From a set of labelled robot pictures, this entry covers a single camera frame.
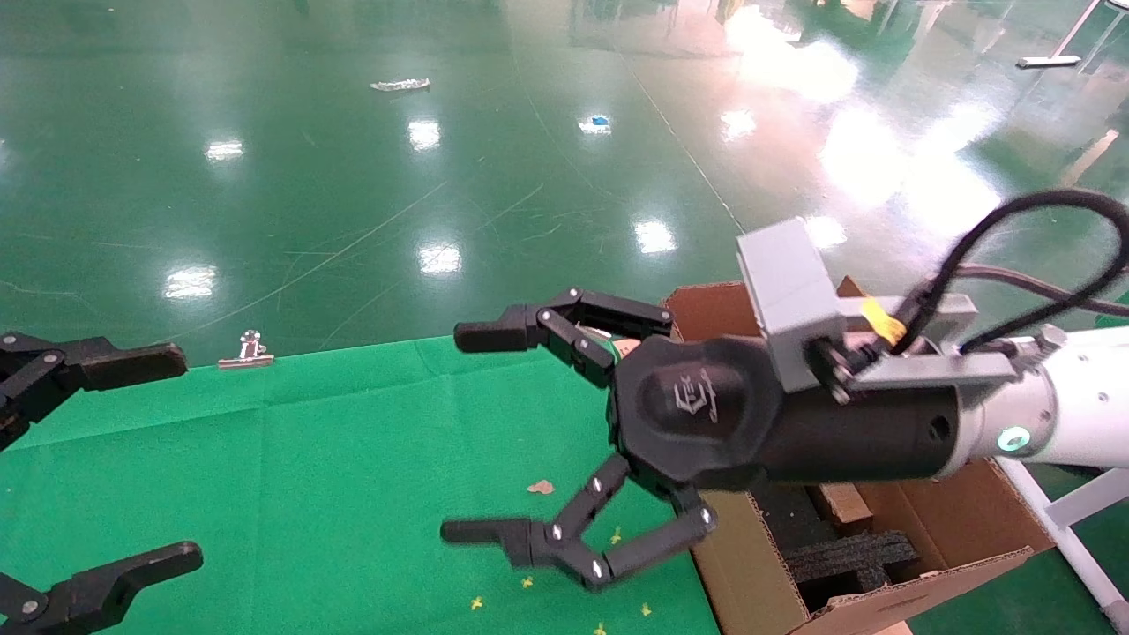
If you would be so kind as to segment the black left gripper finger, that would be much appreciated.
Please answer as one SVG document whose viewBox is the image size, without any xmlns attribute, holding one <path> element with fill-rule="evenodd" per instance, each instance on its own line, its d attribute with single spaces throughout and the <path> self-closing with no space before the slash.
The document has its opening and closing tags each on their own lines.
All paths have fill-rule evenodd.
<svg viewBox="0 0 1129 635">
<path fill-rule="evenodd" d="M 121 349 L 104 337 L 55 342 L 24 333 L 1 338 L 1 450 L 12 446 L 79 391 L 104 392 L 181 377 L 174 343 Z"/>
<path fill-rule="evenodd" d="M 175 542 L 81 571 L 49 591 L 1 575 L 3 634 L 93 634 L 124 620 L 145 588 L 203 566 L 196 542 Z"/>
</svg>

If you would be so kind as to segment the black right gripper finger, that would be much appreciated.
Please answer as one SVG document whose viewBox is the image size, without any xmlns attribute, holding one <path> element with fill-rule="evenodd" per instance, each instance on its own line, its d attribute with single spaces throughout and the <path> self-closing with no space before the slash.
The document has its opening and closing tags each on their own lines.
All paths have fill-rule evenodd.
<svg viewBox="0 0 1129 635">
<path fill-rule="evenodd" d="M 669 522 L 606 553 L 593 550 L 584 533 L 631 472 L 625 456 L 614 453 L 552 521 L 448 519 L 441 523 L 441 539 L 452 545 L 497 545 L 515 568 L 555 568 L 587 590 L 602 590 L 686 551 L 714 532 L 714 507 L 694 488 L 683 488 L 669 499 L 675 510 Z"/>
<path fill-rule="evenodd" d="M 612 382 L 616 355 L 585 333 L 584 327 L 645 340 L 650 336 L 669 336 L 674 315 L 658 305 L 572 287 L 543 304 L 508 306 L 493 321 L 456 323 L 454 342 L 465 354 L 543 347 L 590 385 L 606 389 Z"/>
</svg>

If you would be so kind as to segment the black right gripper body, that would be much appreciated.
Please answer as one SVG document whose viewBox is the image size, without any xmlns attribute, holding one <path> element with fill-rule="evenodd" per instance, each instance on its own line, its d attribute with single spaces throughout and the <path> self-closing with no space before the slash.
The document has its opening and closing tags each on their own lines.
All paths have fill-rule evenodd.
<svg viewBox="0 0 1129 635">
<path fill-rule="evenodd" d="M 651 490 L 929 479 L 954 453 L 953 388 L 879 390 L 849 403 L 786 392 L 761 338 L 654 336 L 613 371 L 609 426 Z"/>
</svg>

